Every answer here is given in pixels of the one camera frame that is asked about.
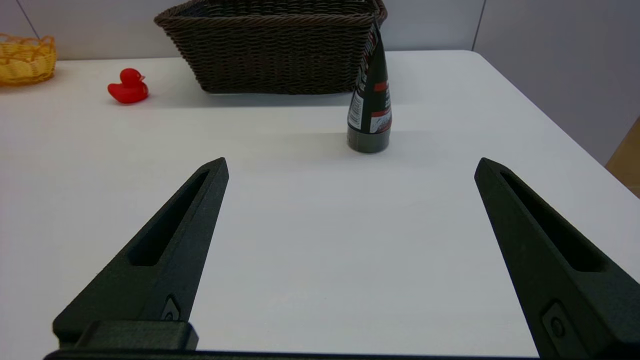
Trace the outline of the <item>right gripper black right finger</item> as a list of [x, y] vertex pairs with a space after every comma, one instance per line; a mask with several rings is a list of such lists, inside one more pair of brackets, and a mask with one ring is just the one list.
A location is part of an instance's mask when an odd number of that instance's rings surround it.
[[638, 281], [503, 164], [474, 180], [539, 356], [637, 360]]

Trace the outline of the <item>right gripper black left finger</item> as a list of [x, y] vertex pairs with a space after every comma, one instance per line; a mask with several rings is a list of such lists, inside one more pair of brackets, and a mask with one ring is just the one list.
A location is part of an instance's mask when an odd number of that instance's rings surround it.
[[199, 167], [57, 315], [60, 346], [96, 321], [187, 321], [228, 181], [223, 157]]

